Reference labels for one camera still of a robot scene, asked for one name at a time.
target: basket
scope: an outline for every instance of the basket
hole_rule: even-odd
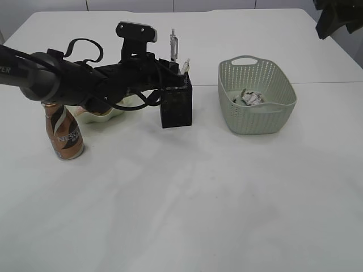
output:
[[[253,65],[235,65],[239,59],[253,59]],[[243,89],[263,94],[265,102],[254,106],[233,103]],[[240,56],[220,63],[218,93],[229,129],[237,134],[270,134],[287,122],[295,104],[294,89],[281,69],[272,61]]]

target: white wall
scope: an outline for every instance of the white wall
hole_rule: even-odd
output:
[[[363,42],[356,55],[356,62],[363,67]]]
[[[248,8],[255,8],[255,0],[174,0],[175,12]]]
[[[0,0],[0,29],[7,40],[34,12],[87,10],[85,0]]]
[[[87,0],[89,10],[173,12],[173,0]]]

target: white table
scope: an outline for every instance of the white table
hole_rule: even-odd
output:
[[[217,84],[218,64],[253,55],[275,61],[292,83],[363,82],[363,70],[332,38],[319,39],[316,22],[303,10],[218,10],[192,13],[126,11],[41,12],[32,15],[6,45],[29,53],[65,51],[70,40],[94,39],[105,50],[102,65],[119,61],[119,21],[145,23],[158,31],[149,50],[169,59],[171,28],[180,39],[179,61],[191,58],[195,86]],[[77,44],[71,60],[98,56],[96,47]]]
[[[59,161],[40,104],[1,87],[0,271],[362,271],[363,83],[294,88],[274,135],[232,134],[195,87],[191,127],[126,113]]]

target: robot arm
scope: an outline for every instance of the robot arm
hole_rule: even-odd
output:
[[[191,123],[192,86],[188,74],[180,74],[176,62],[157,60],[154,54],[146,51],[147,43],[157,41],[156,30],[148,25],[120,22],[116,33],[124,38],[121,61],[96,68],[87,63],[101,61],[103,50],[98,43],[88,39],[73,40],[65,54],[48,49],[47,53],[28,55],[0,46],[0,84],[19,86],[31,100],[80,105],[98,114],[111,107],[136,111],[148,105],[160,105],[164,108],[162,119],[163,114],[174,115],[175,122],[171,126],[187,125],[189,119]],[[95,44],[100,51],[98,59],[75,63],[64,60],[71,55],[78,40]],[[142,92],[146,90],[154,91],[145,97]],[[130,95],[139,96],[143,104],[130,108],[117,105]]]

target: cable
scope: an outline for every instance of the cable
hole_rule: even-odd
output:
[[[12,53],[13,55],[15,55],[16,57],[20,57],[20,58],[24,58],[25,60],[29,60],[32,61],[36,64],[39,64],[41,66],[43,66],[44,68],[47,68],[50,72],[56,74],[56,75],[62,75],[62,71],[59,70],[58,68],[56,68],[55,66],[47,63],[46,61],[43,61],[35,56],[29,55],[27,53],[21,52],[21,51],[17,51],[13,48],[9,48],[5,45],[0,45],[0,48],[3,48],[4,50],[9,51],[10,53]]]
[[[103,48],[102,48],[102,46],[98,42],[96,42],[94,40],[86,39],[86,38],[78,38],[78,39],[71,40],[71,42],[68,45],[67,52],[64,54],[64,57],[65,58],[69,57],[72,54],[73,48],[74,48],[74,44],[77,41],[88,41],[88,42],[96,45],[97,48],[98,48],[98,50],[99,50],[99,52],[100,52],[98,58],[95,61],[93,59],[85,59],[85,60],[82,61],[83,63],[86,64],[88,61],[97,63],[97,62],[100,62],[103,59]]]
[[[91,95],[96,98],[97,100],[109,105],[110,107],[113,107],[115,109],[119,109],[121,111],[125,111],[125,112],[132,112],[132,111],[138,111],[139,109],[144,109],[147,107],[147,104],[142,104],[140,106],[136,106],[136,107],[124,107],[124,106],[120,106],[120,105],[117,105],[117,104],[114,104],[112,102],[109,102],[107,101],[106,99],[104,98],[101,98],[101,97],[98,97],[96,96],[94,93],[91,93]]]

